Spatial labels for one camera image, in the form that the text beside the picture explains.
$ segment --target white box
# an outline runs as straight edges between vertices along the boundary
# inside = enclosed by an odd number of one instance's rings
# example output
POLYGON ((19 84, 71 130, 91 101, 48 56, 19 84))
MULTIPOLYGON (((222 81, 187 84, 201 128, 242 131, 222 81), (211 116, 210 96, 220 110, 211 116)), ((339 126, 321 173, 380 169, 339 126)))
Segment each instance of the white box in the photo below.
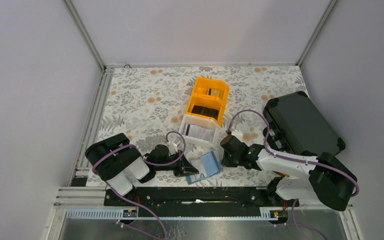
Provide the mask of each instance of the white box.
POLYGON ((212 119, 199 117, 199 116, 192 116, 189 114, 183 115, 183 119, 181 120, 181 124, 179 128, 179 133, 182 134, 186 143, 198 145, 208 149, 211 149, 211 148, 215 149, 216 146, 220 144, 219 135, 221 131, 222 131, 222 127, 218 125, 216 121, 212 119), (196 137, 183 135, 182 133, 185 125, 196 125, 196 126, 200 126, 201 128, 214 131, 214 136, 212 137, 212 141, 209 142, 207 140, 199 139, 196 137))

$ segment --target gray wall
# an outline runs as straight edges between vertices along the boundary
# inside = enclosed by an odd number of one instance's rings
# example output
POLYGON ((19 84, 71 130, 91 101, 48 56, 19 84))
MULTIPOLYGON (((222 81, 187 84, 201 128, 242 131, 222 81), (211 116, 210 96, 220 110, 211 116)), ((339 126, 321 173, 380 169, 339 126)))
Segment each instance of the gray wall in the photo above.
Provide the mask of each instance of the gray wall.
POLYGON ((338 158, 358 178, 364 239, 384 239, 384 1, 339 1, 302 74, 347 144, 338 158))
POLYGON ((99 74, 61 0, 0 0, 0 240, 41 237, 99 74))
POLYGON ((295 63, 329 0, 73 0, 107 64, 295 63))

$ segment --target yellow plastic container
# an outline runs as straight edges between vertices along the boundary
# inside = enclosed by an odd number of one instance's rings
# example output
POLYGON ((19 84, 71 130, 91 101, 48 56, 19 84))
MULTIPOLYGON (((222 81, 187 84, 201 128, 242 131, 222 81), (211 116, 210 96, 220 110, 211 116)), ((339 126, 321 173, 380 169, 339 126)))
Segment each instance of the yellow plastic container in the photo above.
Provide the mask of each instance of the yellow plastic container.
POLYGON ((196 78, 195 85, 193 86, 192 93, 190 94, 189 103, 187 104, 185 113, 205 119, 212 119, 221 126, 226 102, 228 101, 228 94, 229 87, 224 81, 199 76, 196 78), (192 113, 192 109, 195 105, 218 110, 217 119, 201 114, 192 113))

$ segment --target tabletop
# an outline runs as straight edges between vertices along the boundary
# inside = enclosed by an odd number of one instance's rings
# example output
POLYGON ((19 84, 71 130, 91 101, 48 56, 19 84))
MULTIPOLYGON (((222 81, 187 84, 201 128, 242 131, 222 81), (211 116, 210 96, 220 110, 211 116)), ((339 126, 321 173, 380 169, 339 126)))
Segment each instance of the tabletop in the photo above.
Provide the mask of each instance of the tabletop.
MULTIPOLYGON (((237 112, 252 109, 262 113, 269 99, 296 91, 307 92, 298 66, 116 68, 96 141, 124 133, 143 155, 165 143, 168 131, 179 130, 199 76, 225 81, 230 88, 219 141, 227 135, 227 125, 237 112)), ((248 146, 263 144, 265 127, 263 120, 252 112, 242 113, 233 123, 233 128, 243 132, 243 141, 248 146)), ((171 135, 169 139, 174 139, 175 134, 171 135)), ((185 155, 192 160, 209 151, 187 144, 185 155)), ((214 153, 221 162, 220 145, 214 153)), ((185 177, 174 176, 173 171, 158 171, 154 179, 142 184, 126 175, 136 187, 264 187, 276 176, 271 171, 247 170, 241 166, 221 167, 218 174, 190 185, 185 177)), ((90 170, 86 186, 106 184, 90 170)))

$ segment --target reflective surface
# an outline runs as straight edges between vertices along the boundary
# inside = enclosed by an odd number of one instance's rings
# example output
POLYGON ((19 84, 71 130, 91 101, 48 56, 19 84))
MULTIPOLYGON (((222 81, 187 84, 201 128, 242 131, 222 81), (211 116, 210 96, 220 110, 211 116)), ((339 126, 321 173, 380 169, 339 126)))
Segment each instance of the reflective surface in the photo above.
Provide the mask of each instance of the reflective surface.
MULTIPOLYGON (((296 210, 296 220, 321 230, 330 240, 347 239, 339 214, 333 210, 296 210)), ((168 240, 304 240, 295 226, 273 227, 268 221, 247 220, 168 220, 163 221, 168 240)), ((132 226, 163 237, 156 220, 137 220, 132 226)), ((315 231, 302 227, 312 240, 323 238, 315 231)), ((66 219, 61 240, 151 240, 140 232, 115 225, 113 220, 66 219)))

